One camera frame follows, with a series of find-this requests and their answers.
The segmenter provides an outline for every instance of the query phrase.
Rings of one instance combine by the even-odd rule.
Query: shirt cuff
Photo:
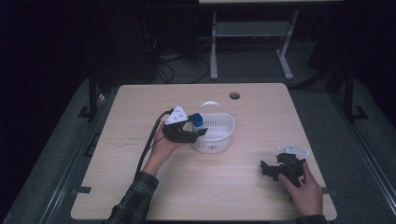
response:
[[[142,193],[151,199],[159,183],[160,181],[155,176],[140,172],[128,190]]]

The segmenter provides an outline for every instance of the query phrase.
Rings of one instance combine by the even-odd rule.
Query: floor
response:
[[[275,54],[281,42],[282,39],[264,40],[259,44],[238,42],[232,46],[239,48],[235,52],[224,50],[218,57],[217,81],[211,80],[207,74],[208,51],[199,54],[199,59],[182,57],[169,63],[164,61],[159,75],[149,85],[190,83],[202,77],[197,83],[281,82],[291,87],[318,73],[307,65],[316,43],[292,41],[287,59],[294,80],[286,80]],[[163,56],[169,58],[174,55],[167,53]],[[169,81],[172,70],[175,75]],[[337,93],[325,91],[329,78],[325,77],[303,90],[290,91],[290,96],[332,195],[338,213],[333,223],[396,223],[396,212],[389,206],[392,198],[385,196],[387,189],[375,175],[378,169],[372,164],[373,160],[365,156],[373,154],[379,171],[392,186],[396,186],[396,130],[357,80],[354,105],[360,105],[368,119],[349,122],[342,112],[343,89]],[[76,191],[117,88],[99,99],[99,111],[92,122],[78,118],[80,109],[89,103],[87,93],[88,81],[85,80],[53,131],[11,208],[7,223],[104,223],[103,220],[74,220],[70,217]]]

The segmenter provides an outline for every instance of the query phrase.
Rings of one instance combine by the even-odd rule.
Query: human hand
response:
[[[164,121],[161,122],[158,131],[154,135],[151,153],[148,157],[143,172],[157,176],[163,163],[172,155],[172,153],[178,148],[183,146],[185,143],[174,143],[165,138],[163,134]]]
[[[303,217],[322,215],[323,192],[317,183],[306,161],[303,163],[304,185],[296,188],[287,177],[279,175],[279,181],[288,190],[294,205]]]

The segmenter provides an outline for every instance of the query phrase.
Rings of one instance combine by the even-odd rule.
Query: wooden table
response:
[[[231,92],[238,92],[240,99],[231,99]],[[221,104],[233,116],[232,142],[219,154],[203,154],[190,145],[179,148],[158,174],[160,185],[148,220],[290,220],[299,216],[284,187],[262,175],[260,161],[276,165],[277,148],[295,145],[311,152],[298,158],[308,161],[322,187],[325,182],[286,86],[273,83],[122,86],[82,182],[91,192],[78,194],[72,217],[107,219],[133,181],[155,120],[176,105],[190,115],[207,101]],[[324,215],[336,218],[328,194],[324,195]]]

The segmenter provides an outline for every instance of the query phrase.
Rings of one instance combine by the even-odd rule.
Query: dark background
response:
[[[92,15],[89,8],[102,7],[104,2],[0,2],[0,220],[18,195],[73,93],[92,71],[101,73],[97,81],[102,91],[121,83],[148,82],[155,75],[155,58],[145,53],[146,39],[136,35],[144,30],[139,25],[144,13],[132,17]],[[334,63],[350,67],[396,126],[396,15],[391,2],[346,1],[331,11],[302,10],[293,38],[316,40],[323,31],[310,65],[318,70]],[[130,6],[134,1],[112,4]],[[196,36],[210,34],[210,28],[203,26],[210,16],[207,11],[159,12],[146,28],[158,36],[160,48],[174,45],[186,50],[183,45],[187,45],[188,53],[194,53],[191,46]],[[120,21],[134,24],[132,37],[118,33],[122,28],[115,28],[114,33],[104,32]],[[122,42],[124,37],[134,40],[131,51],[116,50],[119,44],[128,45]],[[134,59],[133,66],[117,63],[125,57]],[[98,61],[103,62],[102,66],[93,66]],[[128,69],[134,71],[110,76],[114,71]]]

